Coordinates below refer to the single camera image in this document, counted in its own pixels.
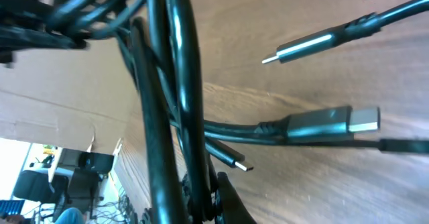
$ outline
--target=black cable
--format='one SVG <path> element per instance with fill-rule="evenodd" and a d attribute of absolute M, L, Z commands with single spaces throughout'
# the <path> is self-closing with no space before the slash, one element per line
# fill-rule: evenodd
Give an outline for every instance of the black cable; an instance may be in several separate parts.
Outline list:
<path fill-rule="evenodd" d="M 429 0 L 411 0 L 394 7 L 393 9 L 380 13 L 380 26 L 383 27 L 425 11 L 429 11 Z"/>
<path fill-rule="evenodd" d="M 120 9 L 117 11 L 117 14 L 120 14 L 126 8 L 125 2 L 126 0 L 107 0 L 106 2 L 99 5 L 96 9 L 92 10 L 90 13 L 79 17 L 74 24 L 67 28 L 65 34 L 67 36 L 73 36 L 81 29 L 87 28 L 96 21 L 100 21 L 100 19 L 105 17 L 114 9 Z"/>
<path fill-rule="evenodd" d="M 40 204 L 40 205 L 38 205 L 38 206 L 34 207 L 34 208 L 33 208 L 32 210 L 30 210 L 29 212 L 27 212 L 26 214 L 21 214 L 21 215 L 22 215 L 22 216 L 26 216 L 26 215 L 30 214 L 32 211 L 36 210 L 37 208 L 40 208 L 42 205 L 43 205 L 43 204 Z"/>
<path fill-rule="evenodd" d="M 166 0 L 176 67 L 178 123 L 196 220 L 214 217 L 205 161 L 200 52 L 190 0 Z"/>
<path fill-rule="evenodd" d="M 215 166 L 213 166 L 213 162 L 210 159 L 209 154 L 207 154 L 207 163 L 208 163 L 208 177 L 210 179 L 210 190 L 211 190 L 211 192 L 216 192 L 219 185 L 217 182 L 217 175 L 216 175 Z"/>
<path fill-rule="evenodd" d="M 128 46 L 125 45 L 125 41 L 128 37 L 123 36 L 119 32 L 115 33 L 115 37 L 116 37 L 116 40 L 118 41 L 119 49 L 121 51 L 121 55 L 125 63 L 125 66 L 127 67 L 127 70 L 133 79 L 134 85 L 137 86 L 137 81 L 135 79 L 135 73 L 134 73 L 134 58 L 131 56 Z"/>
<path fill-rule="evenodd" d="M 174 120 L 177 121 L 176 76 L 169 42 L 168 15 L 165 0 L 147 0 L 151 48 L 158 58 L 158 75 Z"/>
<path fill-rule="evenodd" d="M 131 40 L 135 79 L 141 95 L 151 202 L 157 223 L 187 220 L 182 203 L 168 112 L 155 69 L 156 58 L 145 43 L 141 18 L 133 20 Z"/>
<path fill-rule="evenodd" d="M 429 154 L 429 141 L 408 139 L 350 140 L 338 142 L 288 143 L 287 146 L 313 148 L 369 148 L 381 152 L 403 154 Z"/>
<path fill-rule="evenodd" d="M 267 129 L 264 131 L 261 125 L 238 125 L 228 123 L 217 123 L 214 121 L 204 120 L 204 130 L 218 132 L 218 133 L 242 133 L 242 134 L 255 134 L 260 133 L 262 135 L 273 135 L 278 133 L 273 129 Z"/>
<path fill-rule="evenodd" d="M 93 39 L 103 40 L 113 36 L 118 27 L 121 27 L 126 21 L 135 15 L 145 3 L 146 0 L 136 0 L 132 6 L 124 9 L 112 22 L 108 23 L 106 27 L 101 30 L 94 31 Z"/>
<path fill-rule="evenodd" d="M 170 124 L 174 127 L 179 127 L 178 123 L 170 120 Z M 287 140 L 284 137 L 269 137 L 259 135 L 257 133 L 219 133 L 210 130 L 205 130 L 204 135 L 214 139 L 223 140 L 226 142 L 242 143 L 242 144 L 258 144 L 267 146 L 284 146 Z"/>
<path fill-rule="evenodd" d="M 73 17 L 86 6 L 96 0 L 69 0 L 67 3 L 59 6 L 49 17 L 47 28 L 51 30 L 61 31 L 62 28 L 73 22 Z"/>
<path fill-rule="evenodd" d="M 119 194 L 119 199 L 118 201 L 115 202 L 108 202 L 105 203 L 103 205 L 98 205 L 97 209 L 95 209 L 97 211 L 97 221 L 99 221 L 99 219 L 106 219 L 103 221 L 103 223 L 106 223 L 107 221 L 110 221 L 109 223 L 115 222 L 124 222 L 127 220 L 127 209 L 129 208 L 130 203 L 127 202 L 127 195 L 123 194 L 125 193 L 125 190 L 123 190 L 123 187 L 121 187 L 121 189 L 119 190 L 120 194 Z M 103 207 L 114 207 L 116 211 L 112 212 L 111 210 L 100 210 L 98 208 L 103 208 Z M 122 216 L 123 220 L 117 220 L 116 217 L 118 216 Z"/>
<path fill-rule="evenodd" d="M 54 8 L 36 0 L 0 0 L 2 8 L 20 15 L 30 15 L 36 19 L 49 17 Z"/>

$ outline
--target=cardboard box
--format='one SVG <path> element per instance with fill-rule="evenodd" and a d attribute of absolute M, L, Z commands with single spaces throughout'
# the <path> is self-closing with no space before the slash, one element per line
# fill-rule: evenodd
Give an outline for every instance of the cardboard box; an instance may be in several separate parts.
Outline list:
<path fill-rule="evenodd" d="M 0 137 L 112 154 L 137 92 L 115 40 L 24 50 L 0 66 Z"/>

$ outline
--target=cable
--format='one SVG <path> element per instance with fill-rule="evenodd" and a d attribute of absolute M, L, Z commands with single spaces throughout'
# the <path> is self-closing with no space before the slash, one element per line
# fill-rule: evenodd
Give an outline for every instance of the cable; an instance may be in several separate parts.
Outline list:
<path fill-rule="evenodd" d="M 131 56 L 131 53 L 129 52 L 129 48 L 125 45 L 125 38 L 120 36 L 118 32 L 115 32 L 116 40 L 118 41 L 119 49 L 122 54 L 123 61 L 125 63 L 125 66 L 127 67 L 128 72 L 130 73 L 134 85 L 137 86 L 137 81 L 135 79 L 135 73 L 134 73 L 134 58 Z"/>
<path fill-rule="evenodd" d="M 166 0 L 166 6 L 176 67 L 177 121 L 192 187 L 192 204 L 196 213 L 193 217 L 197 221 L 211 220 L 214 209 L 205 161 L 200 52 L 192 6 L 190 0 Z"/>
<path fill-rule="evenodd" d="M 214 132 L 223 133 L 260 133 L 264 135 L 272 135 L 274 131 L 258 131 L 260 125 L 233 125 L 228 123 L 217 123 L 214 121 L 204 120 L 204 129 Z"/>
<path fill-rule="evenodd" d="M 128 207 L 128 204 L 125 203 L 127 200 L 127 196 L 126 194 L 123 194 L 123 193 L 125 192 L 121 192 L 118 201 L 109 202 L 109 203 L 105 203 L 103 205 L 97 206 L 97 209 L 96 209 L 97 220 L 106 219 L 103 221 L 103 223 L 106 223 L 107 221 L 110 221 L 109 223 L 112 223 L 112 222 L 117 223 L 117 222 L 124 222 L 127 220 L 126 213 L 129 207 Z M 116 211 L 112 212 L 111 210 L 98 209 L 98 208 L 106 208 L 106 207 L 114 207 Z M 123 219 L 118 220 L 117 219 L 118 216 L 122 216 Z"/>
<path fill-rule="evenodd" d="M 61 31 L 66 24 L 70 23 L 70 20 L 86 6 L 90 5 L 96 0 L 69 0 L 67 3 L 59 6 L 51 14 L 47 21 L 47 28 L 52 30 Z"/>
<path fill-rule="evenodd" d="M 183 223 L 186 220 L 174 156 L 167 106 L 162 92 L 153 52 L 145 42 L 142 19 L 131 28 L 135 79 L 140 92 L 145 126 L 147 165 L 151 200 L 159 223 Z"/>
<path fill-rule="evenodd" d="M 101 30 L 94 31 L 93 39 L 103 40 L 111 37 L 117 28 L 129 20 L 131 16 L 135 15 L 145 3 L 146 0 L 136 0 L 132 6 L 124 9 L 112 22 L 108 23 L 106 27 Z"/>
<path fill-rule="evenodd" d="M 126 0 L 107 0 L 105 3 L 99 5 L 96 9 L 92 10 L 90 13 L 87 13 L 86 15 L 78 18 L 72 26 L 67 28 L 65 34 L 67 36 L 73 36 L 81 29 L 87 28 L 92 23 L 102 19 L 114 9 L 119 8 L 120 11 L 117 11 L 117 14 L 120 14 L 120 12 L 126 8 L 125 2 Z"/>
<path fill-rule="evenodd" d="M 26 215 L 30 214 L 32 211 L 34 211 L 34 210 L 36 210 L 37 208 L 41 207 L 42 205 L 43 205 L 43 204 L 40 204 L 40 205 L 38 205 L 38 206 L 34 207 L 31 211 L 27 212 L 26 214 L 21 214 L 21 215 L 22 215 L 22 216 L 26 216 Z"/>
<path fill-rule="evenodd" d="M 330 27 L 283 44 L 277 48 L 274 54 L 269 54 L 263 59 L 262 64 L 276 60 L 283 64 L 340 46 L 352 40 L 369 37 L 380 32 L 381 27 L 385 25 L 428 10 L 429 0 L 411 0 L 379 15 L 370 13 L 349 23 Z"/>
<path fill-rule="evenodd" d="M 429 11 L 429 0 L 411 0 L 379 14 L 381 27 Z"/>
<path fill-rule="evenodd" d="M 168 14 L 165 0 L 147 0 L 151 48 L 158 58 L 157 71 L 168 108 L 174 120 L 178 118 L 176 76 L 173 52 L 169 42 Z"/>
<path fill-rule="evenodd" d="M 218 160 L 223 162 L 224 164 L 235 168 L 239 167 L 243 171 L 249 171 L 253 169 L 253 166 L 245 162 L 245 156 L 243 154 L 240 154 L 239 152 L 233 150 L 226 144 L 220 142 L 216 139 L 210 139 L 206 137 L 206 149 L 207 152 L 214 157 L 216 157 Z M 208 165 L 209 169 L 213 168 L 211 162 Z M 213 175 L 216 176 L 216 172 L 209 173 L 210 176 L 210 186 L 212 185 L 212 182 L 216 180 L 216 178 L 213 178 Z"/>
<path fill-rule="evenodd" d="M 174 127 L 179 127 L 178 123 L 170 119 L 170 124 Z M 284 137 L 269 137 L 254 134 L 242 134 L 242 133 L 218 133 L 214 131 L 205 130 L 204 135 L 214 139 L 223 140 L 226 142 L 242 143 L 242 144 L 259 144 L 268 146 L 282 146 L 286 145 L 287 141 Z"/>
<path fill-rule="evenodd" d="M 36 19 L 45 19 L 53 12 L 53 7 L 37 0 L 0 0 L 2 8 L 16 14 L 31 15 Z"/>

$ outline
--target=wood grain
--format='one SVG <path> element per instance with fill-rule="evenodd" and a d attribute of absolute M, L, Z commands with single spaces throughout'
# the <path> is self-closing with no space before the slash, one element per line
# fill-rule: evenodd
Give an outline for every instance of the wood grain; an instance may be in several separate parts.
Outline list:
<path fill-rule="evenodd" d="M 192 0 L 206 119 L 257 123 L 345 104 L 378 105 L 381 132 L 360 137 L 429 138 L 427 13 L 287 64 L 260 63 L 287 41 L 406 1 Z M 139 212 L 149 206 L 143 139 L 136 103 L 115 170 Z M 230 146 L 255 170 L 231 170 L 216 160 L 215 167 L 228 173 L 258 223 L 427 223 L 428 157 Z"/>

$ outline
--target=office chair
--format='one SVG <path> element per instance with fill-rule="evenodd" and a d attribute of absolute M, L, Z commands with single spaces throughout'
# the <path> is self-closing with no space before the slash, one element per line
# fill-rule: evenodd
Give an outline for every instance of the office chair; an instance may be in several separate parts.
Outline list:
<path fill-rule="evenodd" d="M 76 169 L 73 175 L 55 174 L 52 181 L 52 192 L 48 183 L 46 169 L 24 170 L 19 174 L 13 195 L 20 199 L 40 202 L 43 204 L 55 204 L 54 212 L 50 215 L 41 216 L 42 220 L 53 217 L 55 221 L 66 207 L 73 206 L 73 201 L 89 201 L 90 217 L 93 212 L 93 201 L 97 191 L 98 182 L 101 179 L 97 173 Z"/>

